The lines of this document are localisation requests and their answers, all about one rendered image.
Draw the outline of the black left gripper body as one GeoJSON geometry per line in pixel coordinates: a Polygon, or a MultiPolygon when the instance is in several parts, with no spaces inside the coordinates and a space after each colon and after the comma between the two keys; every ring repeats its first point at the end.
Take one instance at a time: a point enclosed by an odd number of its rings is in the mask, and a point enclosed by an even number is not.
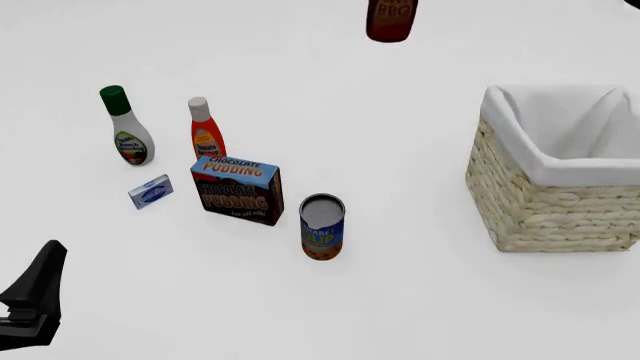
{"type": "Polygon", "coordinates": [[[8,316],[0,317],[0,351],[48,346],[60,326],[60,305],[5,302],[8,316]]]}

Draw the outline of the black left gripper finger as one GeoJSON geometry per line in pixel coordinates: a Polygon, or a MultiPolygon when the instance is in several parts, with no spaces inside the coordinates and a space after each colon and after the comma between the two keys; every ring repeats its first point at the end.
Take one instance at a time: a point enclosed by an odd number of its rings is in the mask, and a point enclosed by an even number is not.
{"type": "Polygon", "coordinates": [[[0,293],[0,302],[8,307],[9,317],[61,317],[60,285],[66,254],[61,242],[46,242],[22,275],[0,293]]]}

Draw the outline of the brown bbq sauce bottle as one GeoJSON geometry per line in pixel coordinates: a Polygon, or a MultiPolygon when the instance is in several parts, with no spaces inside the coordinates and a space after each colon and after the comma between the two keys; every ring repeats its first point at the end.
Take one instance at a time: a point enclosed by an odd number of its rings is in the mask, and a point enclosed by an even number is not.
{"type": "Polygon", "coordinates": [[[381,43],[405,41],[411,32],[419,0],[369,0],[366,35],[381,43]]]}

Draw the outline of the wicker basket with white liner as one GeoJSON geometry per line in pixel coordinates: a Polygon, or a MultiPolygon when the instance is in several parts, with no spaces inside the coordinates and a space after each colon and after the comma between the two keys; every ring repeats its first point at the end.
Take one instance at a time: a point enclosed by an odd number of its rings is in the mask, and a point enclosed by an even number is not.
{"type": "Polygon", "coordinates": [[[500,251],[627,251],[640,242],[640,95],[490,86],[465,181],[500,251]]]}

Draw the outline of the small blue cream cheese box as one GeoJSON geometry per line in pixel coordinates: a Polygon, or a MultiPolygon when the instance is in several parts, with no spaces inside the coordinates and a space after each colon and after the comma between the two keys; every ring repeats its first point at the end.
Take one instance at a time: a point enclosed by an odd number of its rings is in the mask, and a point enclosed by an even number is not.
{"type": "Polygon", "coordinates": [[[174,191],[169,176],[163,174],[157,178],[140,185],[137,188],[128,191],[128,195],[132,200],[135,208],[140,210],[149,206],[151,203],[172,194],[174,191]]]}

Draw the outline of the white ranch dressing bottle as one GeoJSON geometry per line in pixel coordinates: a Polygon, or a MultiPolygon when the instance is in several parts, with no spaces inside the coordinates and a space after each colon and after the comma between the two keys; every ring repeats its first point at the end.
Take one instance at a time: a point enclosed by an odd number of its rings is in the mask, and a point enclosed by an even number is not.
{"type": "Polygon", "coordinates": [[[119,155],[131,166],[153,161],[155,144],[146,128],[135,116],[122,86],[106,86],[99,95],[113,122],[113,143],[119,155]]]}

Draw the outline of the chocolate pudding box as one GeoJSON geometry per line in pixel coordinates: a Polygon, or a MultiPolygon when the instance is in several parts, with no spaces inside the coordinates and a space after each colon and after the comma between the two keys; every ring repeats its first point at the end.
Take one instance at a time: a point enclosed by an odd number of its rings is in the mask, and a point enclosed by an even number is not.
{"type": "Polygon", "coordinates": [[[273,226],[285,205],[280,168],[219,155],[203,156],[190,169],[203,209],[273,226]]]}

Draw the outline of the red ketchup bottle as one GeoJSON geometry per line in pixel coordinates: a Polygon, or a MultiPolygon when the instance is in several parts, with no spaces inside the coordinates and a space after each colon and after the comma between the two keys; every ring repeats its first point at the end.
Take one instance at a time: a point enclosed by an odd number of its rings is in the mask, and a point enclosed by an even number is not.
{"type": "Polygon", "coordinates": [[[192,118],[191,139],[196,158],[227,155],[222,134],[211,116],[206,98],[191,98],[188,107],[192,118]]]}

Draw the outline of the blue alphabet soup can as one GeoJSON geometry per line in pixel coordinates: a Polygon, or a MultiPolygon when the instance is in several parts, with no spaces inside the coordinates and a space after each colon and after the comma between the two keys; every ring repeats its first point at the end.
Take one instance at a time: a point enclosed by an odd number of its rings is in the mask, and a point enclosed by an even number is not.
{"type": "Polygon", "coordinates": [[[313,194],[300,204],[301,246],[313,260],[336,257],[343,247],[344,203],[331,194],[313,194]]]}

